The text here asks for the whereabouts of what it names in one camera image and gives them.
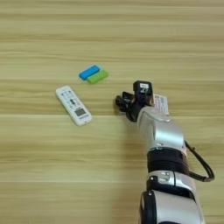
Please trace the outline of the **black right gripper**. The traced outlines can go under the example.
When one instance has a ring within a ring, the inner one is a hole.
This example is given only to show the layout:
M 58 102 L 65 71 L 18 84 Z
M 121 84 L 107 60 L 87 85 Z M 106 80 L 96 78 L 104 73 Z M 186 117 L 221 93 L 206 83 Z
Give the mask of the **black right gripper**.
M 133 95 L 128 92 L 123 92 L 122 96 L 118 95 L 115 98 L 115 104 L 121 112 L 126 113 L 126 116 L 131 122 L 136 122 L 140 110 L 146 106 L 152 105 L 151 100 L 151 94 Z

